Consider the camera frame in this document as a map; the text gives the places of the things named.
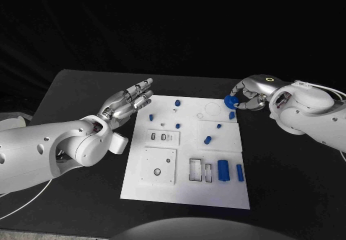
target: white plastic casing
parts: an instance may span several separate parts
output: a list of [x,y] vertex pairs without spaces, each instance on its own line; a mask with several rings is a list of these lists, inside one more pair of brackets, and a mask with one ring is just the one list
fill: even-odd
[[110,151],[115,154],[123,154],[127,144],[129,138],[115,132],[112,135]]

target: robotic hand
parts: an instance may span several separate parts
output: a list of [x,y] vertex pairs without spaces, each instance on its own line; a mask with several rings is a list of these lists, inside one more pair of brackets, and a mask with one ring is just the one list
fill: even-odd
[[[332,91],[341,98],[334,100]],[[240,103],[237,92],[250,98]],[[247,77],[226,97],[231,109],[262,110],[269,102],[270,117],[292,134],[308,134],[319,143],[346,152],[346,104],[341,91],[308,82],[285,82],[266,74]]]
[[97,115],[0,131],[0,194],[27,189],[76,168],[93,166],[109,150],[123,153],[129,139],[113,130],[152,103],[152,83],[149,78],[116,93]]

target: black tabletop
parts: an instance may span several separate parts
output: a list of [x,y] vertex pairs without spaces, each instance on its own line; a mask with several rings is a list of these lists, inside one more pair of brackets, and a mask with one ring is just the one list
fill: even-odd
[[[55,77],[32,125],[96,115],[107,98],[148,78],[158,95],[224,99],[238,79],[64,70]],[[107,153],[93,167],[54,179],[40,198],[0,228],[112,237],[156,220],[210,217],[269,228],[298,239],[346,239],[346,162],[308,135],[288,133],[270,110],[237,111],[251,210],[120,199],[130,153]],[[133,138],[136,115],[117,132]],[[0,199],[0,217],[45,183]]]

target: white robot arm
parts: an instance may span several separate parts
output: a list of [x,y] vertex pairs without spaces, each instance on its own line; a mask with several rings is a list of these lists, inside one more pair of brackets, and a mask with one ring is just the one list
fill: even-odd
[[[270,117],[289,133],[308,134],[319,143],[346,152],[346,104],[319,87],[324,88],[302,81],[285,82],[272,75],[253,75],[234,87],[226,104],[231,109],[260,110],[269,102]],[[250,98],[243,103],[236,97],[241,89]]]
[[152,100],[153,79],[116,93],[97,115],[81,120],[0,131],[0,194],[27,189],[70,170],[90,167],[129,139],[113,132]]

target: dark backdrop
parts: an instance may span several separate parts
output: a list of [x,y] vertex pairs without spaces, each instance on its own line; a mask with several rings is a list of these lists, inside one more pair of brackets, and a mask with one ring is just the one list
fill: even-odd
[[0,93],[35,111],[63,69],[243,79],[341,90],[345,7],[277,9],[91,1],[0,3]]

